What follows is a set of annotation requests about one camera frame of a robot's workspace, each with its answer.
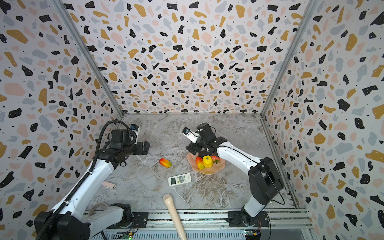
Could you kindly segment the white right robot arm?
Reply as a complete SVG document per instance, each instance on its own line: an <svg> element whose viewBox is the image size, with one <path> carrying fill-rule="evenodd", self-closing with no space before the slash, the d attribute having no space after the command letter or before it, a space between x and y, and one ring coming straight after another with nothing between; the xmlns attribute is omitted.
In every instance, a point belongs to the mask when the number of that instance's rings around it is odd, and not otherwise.
<svg viewBox="0 0 384 240"><path fill-rule="evenodd" d="M282 177L274 161L269 157L261 159L252 156L235 147L227 139L217 137L213 127L208 123L198 125L195 132L185 127L182 134L191 141L186 147L189 153L200 157L221 158L248 175L252 196L241 208L240 220L229 218L229 222L249 227L258 224L258 217L262 210L284 188Z"/></svg>

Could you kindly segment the red fake strawberry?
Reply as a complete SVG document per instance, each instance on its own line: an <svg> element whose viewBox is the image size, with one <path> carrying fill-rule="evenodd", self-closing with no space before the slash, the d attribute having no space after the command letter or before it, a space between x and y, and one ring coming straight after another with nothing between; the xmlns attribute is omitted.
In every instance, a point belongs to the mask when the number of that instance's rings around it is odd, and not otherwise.
<svg viewBox="0 0 384 240"><path fill-rule="evenodd" d="M213 164L219 164L221 162L221 158L215 155L212 155L211 157L212 157Z"/></svg>

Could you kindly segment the red yellow fake mango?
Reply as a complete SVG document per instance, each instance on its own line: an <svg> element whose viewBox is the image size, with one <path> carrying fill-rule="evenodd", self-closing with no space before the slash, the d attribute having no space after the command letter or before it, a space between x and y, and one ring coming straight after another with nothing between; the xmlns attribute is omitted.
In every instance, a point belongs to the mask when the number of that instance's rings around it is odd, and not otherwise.
<svg viewBox="0 0 384 240"><path fill-rule="evenodd" d="M204 161L201 157L196 158L196 164L198 169L203 170L205 168Z"/></svg>

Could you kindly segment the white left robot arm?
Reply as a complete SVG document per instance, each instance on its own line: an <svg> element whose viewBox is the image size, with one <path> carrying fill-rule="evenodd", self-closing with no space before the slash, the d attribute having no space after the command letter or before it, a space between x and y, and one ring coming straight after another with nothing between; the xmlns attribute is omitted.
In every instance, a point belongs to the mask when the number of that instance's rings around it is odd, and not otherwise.
<svg viewBox="0 0 384 240"><path fill-rule="evenodd" d="M133 214L129 204L112 204L105 210L85 216L91 199L106 178L130 155L147 155L149 142L138 142L137 125L112 130L108 144L98 150L95 160L71 191L48 212L34 220L38 240L89 240L106 228L131 227Z"/></svg>

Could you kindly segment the dark fake avocado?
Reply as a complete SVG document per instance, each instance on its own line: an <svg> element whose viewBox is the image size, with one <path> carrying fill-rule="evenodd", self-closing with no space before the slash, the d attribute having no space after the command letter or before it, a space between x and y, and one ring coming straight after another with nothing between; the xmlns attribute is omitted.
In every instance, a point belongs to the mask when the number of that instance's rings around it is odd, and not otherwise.
<svg viewBox="0 0 384 240"><path fill-rule="evenodd" d="M200 158L203 159L203 158L206 157L206 156L211 156L211 154L210 154L209 152L205 151L205 150L199 152L199 157L200 157Z"/></svg>

